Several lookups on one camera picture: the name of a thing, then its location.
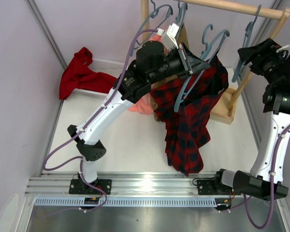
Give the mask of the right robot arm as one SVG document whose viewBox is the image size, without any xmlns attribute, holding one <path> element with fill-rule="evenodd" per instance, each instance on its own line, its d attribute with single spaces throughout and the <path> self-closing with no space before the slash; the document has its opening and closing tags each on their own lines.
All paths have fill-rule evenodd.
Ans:
<svg viewBox="0 0 290 232">
<path fill-rule="evenodd" d="M 262 97 L 266 130 L 257 158 L 249 173 L 220 169 L 215 185 L 262 200 L 284 198 L 283 164 L 290 139 L 290 44 L 280 46 L 273 39 L 238 50 L 244 65 L 263 76 L 268 85 Z"/>
</svg>

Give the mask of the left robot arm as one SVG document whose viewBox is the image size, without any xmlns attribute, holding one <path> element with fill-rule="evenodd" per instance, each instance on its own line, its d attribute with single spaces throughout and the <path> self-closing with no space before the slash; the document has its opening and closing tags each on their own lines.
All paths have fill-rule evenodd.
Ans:
<svg viewBox="0 0 290 232">
<path fill-rule="evenodd" d="M 106 154 L 100 136 L 123 112 L 148 94 L 153 84 L 173 75 L 191 77 L 209 67 L 209 62 L 190 52 L 184 43 L 173 47 L 168 54 L 159 41 L 144 43 L 90 118 L 67 128 L 82 155 L 78 174 L 81 186 L 95 187 L 98 160 Z"/>
</svg>

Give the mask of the red navy plaid skirt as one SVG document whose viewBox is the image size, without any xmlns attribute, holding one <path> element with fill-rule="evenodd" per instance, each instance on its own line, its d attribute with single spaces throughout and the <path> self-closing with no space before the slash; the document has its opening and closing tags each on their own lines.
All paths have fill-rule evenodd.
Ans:
<svg viewBox="0 0 290 232">
<path fill-rule="evenodd" d="M 154 112 L 165 123 L 168 165 L 186 176 L 203 169 L 199 149 L 211 139 L 206 128 L 210 112 L 229 87 L 228 72 L 217 56 L 210 65 L 180 104 L 178 112 L 174 111 L 174 105 L 184 80 L 176 78 L 150 93 L 158 105 Z"/>
</svg>

